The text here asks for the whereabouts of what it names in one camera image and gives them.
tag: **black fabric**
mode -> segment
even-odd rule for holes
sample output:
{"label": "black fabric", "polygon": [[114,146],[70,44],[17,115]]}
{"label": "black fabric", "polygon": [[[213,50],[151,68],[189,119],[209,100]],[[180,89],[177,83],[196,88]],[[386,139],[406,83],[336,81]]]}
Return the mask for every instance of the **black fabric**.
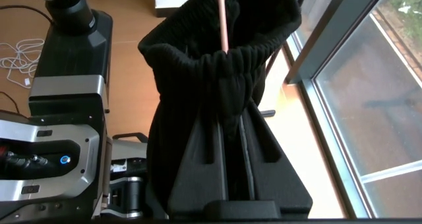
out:
{"label": "black fabric", "polygon": [[147,160],[165,209],[198,108],[218,114],[229,146],[251,98],[260,103],[266,60],[301,23],[296,0],[226,0],[226,14],[227,54],[217,0],[188,0],[138,46],[160,93]]}

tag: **glowing blue light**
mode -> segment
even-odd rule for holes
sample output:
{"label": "glowing blue light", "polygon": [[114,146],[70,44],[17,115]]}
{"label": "glowing blue light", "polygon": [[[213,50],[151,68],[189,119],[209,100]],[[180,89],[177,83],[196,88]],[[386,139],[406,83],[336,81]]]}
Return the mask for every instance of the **glowing blue light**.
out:
{"label": "glowing blue light", "polygon": [[64,155],[63,157],[60,158],[60,163],[62,163],[62,164],[66,164],[66,163],[69,163],[69,162],[71,162],[71,158],[67,155]]}

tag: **window frame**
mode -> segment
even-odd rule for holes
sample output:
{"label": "window frame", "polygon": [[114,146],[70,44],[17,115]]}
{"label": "window frame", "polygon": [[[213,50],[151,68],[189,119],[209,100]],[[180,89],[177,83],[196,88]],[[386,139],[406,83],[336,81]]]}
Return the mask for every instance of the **window frame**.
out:
{"label": "window frame", "polygon": [[375,217],[376,214],[370,200],[366,199],[359,177],[352,169],[350,158],[346,156],[341,135],[334,127],[334,120],[330,118],[315,77],[378,1],[332,0],[303,48],[295,33],[283,46],[291,57],[288,61],[292,63],[285,82],[297,84],[301,91],[344,207],[351,218]]}

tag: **wooden floor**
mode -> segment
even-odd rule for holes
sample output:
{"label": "wooden floor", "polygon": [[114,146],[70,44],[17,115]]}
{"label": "wooden floor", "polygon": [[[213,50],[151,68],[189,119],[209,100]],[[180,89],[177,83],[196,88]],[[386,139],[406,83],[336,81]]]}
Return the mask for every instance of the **wooden floor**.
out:
{"label": "wooden floor", "polygon": [[[110,90],[111,114],[108,129],[111,135],[127,132],[148,134],[159,102],[154,76],[138,52],[137,44],[163,19],[154,16],[154,0],[88,0],[93,9],[113,17]],[[0,0],[0,5],[25,4],[44,10],[42,0]],[[24,9],[0,11],[0,43],[16,44],[20,40],[44,38],[48,22],[42,16]],[[13,52],[0,45],[0,58]],[[286,60],[280,54],[267,79],[260,109],[276,109],[276,116],[267,119],[289,160],[295,167],[314,200],[312,218],[342,218],[344,213],[332,178],[327,171],[316,136],[295,86],[282,84],[287,74]],[[29,116],[29,90],[6,80],[7,70],[0,69],[0,91],[12,96],[22,112]],[[14,80],[25,76],[14,72]],[[0,109],[14,111],[13,104],[0,95]]]}

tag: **pink stick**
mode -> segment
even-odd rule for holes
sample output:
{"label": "pink stick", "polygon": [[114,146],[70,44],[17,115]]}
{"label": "pink stick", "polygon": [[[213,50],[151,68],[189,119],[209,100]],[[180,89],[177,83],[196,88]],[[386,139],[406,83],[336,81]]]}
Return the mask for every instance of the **pink stick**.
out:
{"label": "pink stick", "polygon": [[220,12],[220,32],[222,49],[226,53],[229,51],[229,40],[227,38],[227,19],[226,19],[226,3],[225,0],[218,0],[218,10]]}

